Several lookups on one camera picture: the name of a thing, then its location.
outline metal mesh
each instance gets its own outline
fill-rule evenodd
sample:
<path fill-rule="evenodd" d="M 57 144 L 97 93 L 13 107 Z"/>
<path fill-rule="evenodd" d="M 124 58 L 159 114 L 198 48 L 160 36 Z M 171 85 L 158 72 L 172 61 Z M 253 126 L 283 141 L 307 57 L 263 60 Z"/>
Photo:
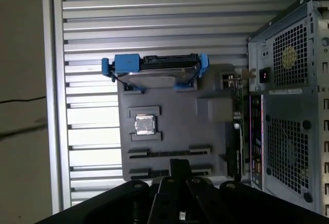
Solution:
<path fill-rule="evenodd" d="M 308 189 L 308 137 L 300 123 L 272 119 L 268 126 L 268 166 L 279 181 L 301 194 Z"/>
<path fill-rule="evenodd" d="M 298 24 L 281 32 L 273 44 L 275 86 L 304 84 L 307 79 L 307 28 Z"/>

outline pci express slot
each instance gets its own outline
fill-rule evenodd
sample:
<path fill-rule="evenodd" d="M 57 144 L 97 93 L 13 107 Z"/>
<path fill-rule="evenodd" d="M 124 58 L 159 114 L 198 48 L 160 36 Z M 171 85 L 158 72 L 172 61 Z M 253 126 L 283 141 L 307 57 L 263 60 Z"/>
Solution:
<path fill-rule="evenodd" d="M 188 151 L 152 152 L 149 149 L 129 150 L 129 158 L 152 158 L 152 157 L 172 157 L 172 156 L 196 156 L 210 155 L 210 146 L 191 146 Z"/>
<path fill-rule="evenodd" d="M 192 166 L 193 176 L 211 175 L 211 165 Z M 160 176 L 169 176 L 169 170 L 151 170 L 151 169 L 131 169 L 129 171 L 131 179 L 152 179 Z"/>

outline blue plastic clip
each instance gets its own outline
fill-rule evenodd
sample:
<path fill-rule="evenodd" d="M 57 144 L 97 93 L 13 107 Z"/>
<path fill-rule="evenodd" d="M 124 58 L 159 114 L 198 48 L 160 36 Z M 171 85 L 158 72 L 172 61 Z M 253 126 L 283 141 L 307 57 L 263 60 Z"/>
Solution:
<path fill-rule="evenodd" d="M 201 78 L 202 74 L 209 69 L 209 58 L 208 55 L 206 55 L 205 53 L 202 53 L 200 55 L 200 64 L 201 64 L 201 68 L 199 71 L 199 78 Z"/>

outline black mechanical arm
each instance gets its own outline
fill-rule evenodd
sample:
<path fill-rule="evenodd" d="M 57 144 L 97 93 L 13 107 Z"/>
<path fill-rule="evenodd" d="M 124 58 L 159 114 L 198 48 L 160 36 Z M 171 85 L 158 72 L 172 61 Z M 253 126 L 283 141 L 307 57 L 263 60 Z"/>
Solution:
<path fill-rule="evenodd" d="M 185 220 L 180 214 L 185 213 Z M 236 181 L 219 189 L 193 177 L 188 160 L 171 159 L 170 176 L 132 180 L 39 224 L 329 223 L 329 219 Z"/>

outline corrugated metal panel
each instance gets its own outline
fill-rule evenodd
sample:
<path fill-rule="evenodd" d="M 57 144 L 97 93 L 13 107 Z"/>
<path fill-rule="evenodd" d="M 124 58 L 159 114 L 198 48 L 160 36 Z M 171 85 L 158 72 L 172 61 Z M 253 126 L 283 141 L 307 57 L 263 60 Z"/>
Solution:
<path fill-rule="evenodd" d="M 247 35 L 293 1 L 54 0 L 63 208 L 123 182 L 117 86 L 101 75 L 103 57 L 205 52 L 243 67 Z"/>

